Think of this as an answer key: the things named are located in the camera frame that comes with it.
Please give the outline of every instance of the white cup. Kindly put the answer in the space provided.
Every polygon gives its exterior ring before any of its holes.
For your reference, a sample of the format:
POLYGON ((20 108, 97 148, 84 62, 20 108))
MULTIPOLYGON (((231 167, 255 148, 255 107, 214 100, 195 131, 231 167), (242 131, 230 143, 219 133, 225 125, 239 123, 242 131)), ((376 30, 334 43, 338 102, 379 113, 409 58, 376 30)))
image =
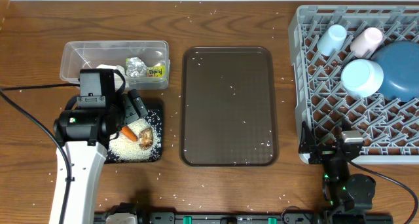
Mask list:
POLYGON ((367 28, 351 43, 351 51, 355 57, 362 58, 368 51, 374 52, 383 39, 378 28, 367 28))
POLYGON ((320 37, 317 42, 317 49, 322 55, 330 56, 334 51, 339 51, 342 48, 345 38, 346 29, 339 24, 332 25, 320 37))
POLYGON ((368 97, 381 86, 384 74, 381 66, 370 60, 354 60, 346 65, 340 76, 343 87, 355 98, 368 97))

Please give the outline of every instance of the carrot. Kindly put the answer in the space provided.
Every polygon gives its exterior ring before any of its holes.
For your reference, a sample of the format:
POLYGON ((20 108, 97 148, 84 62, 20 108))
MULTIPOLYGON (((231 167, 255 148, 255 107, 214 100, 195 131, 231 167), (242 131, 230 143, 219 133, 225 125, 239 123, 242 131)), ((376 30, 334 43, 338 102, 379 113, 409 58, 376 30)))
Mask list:
POLYGON ((134 142, 138 141, 138 137, 131 131, 128 126, 124 126, 120 132, 124 134, 124 136, 126 136, 128 139, 134 142))

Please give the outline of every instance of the brown food item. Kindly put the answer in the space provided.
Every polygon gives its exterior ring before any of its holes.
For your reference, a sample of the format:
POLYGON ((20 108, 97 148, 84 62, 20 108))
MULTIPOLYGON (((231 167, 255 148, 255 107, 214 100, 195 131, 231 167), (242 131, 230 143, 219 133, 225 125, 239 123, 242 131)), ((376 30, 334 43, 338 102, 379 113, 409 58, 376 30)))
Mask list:
POLYGON ((124 126, 120 132, 124 134, 124 136, 126 136, 128 139, 134 142, 138 141, 138 137, 131 131, 128 126, 124 126))
POLYGON ((153 131, 151 128, 144 129, 139 133, 139 147, 142 150, 150 149, 153 145, 153 131))

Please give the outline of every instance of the silver wrapper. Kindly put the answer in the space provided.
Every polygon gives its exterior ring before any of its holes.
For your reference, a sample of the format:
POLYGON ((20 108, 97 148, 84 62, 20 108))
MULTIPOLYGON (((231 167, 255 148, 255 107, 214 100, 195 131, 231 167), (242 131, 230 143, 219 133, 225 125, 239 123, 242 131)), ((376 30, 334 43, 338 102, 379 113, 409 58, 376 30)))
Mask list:
POLYGON ((126 63, 126 75, 128 77, 146 77, 147 66, 138 57, 128 58, 126 63))

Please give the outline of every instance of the yellow package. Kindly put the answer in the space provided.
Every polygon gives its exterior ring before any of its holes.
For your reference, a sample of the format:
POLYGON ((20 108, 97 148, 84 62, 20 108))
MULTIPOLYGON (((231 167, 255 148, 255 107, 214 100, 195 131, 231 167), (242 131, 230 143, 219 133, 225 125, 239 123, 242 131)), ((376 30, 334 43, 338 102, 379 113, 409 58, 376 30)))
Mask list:
POLYGON ((164 65, 155 66, 155 67, 147 67, 147 76, 148 77, 163 77, 164 70, 165 70, 164 65))

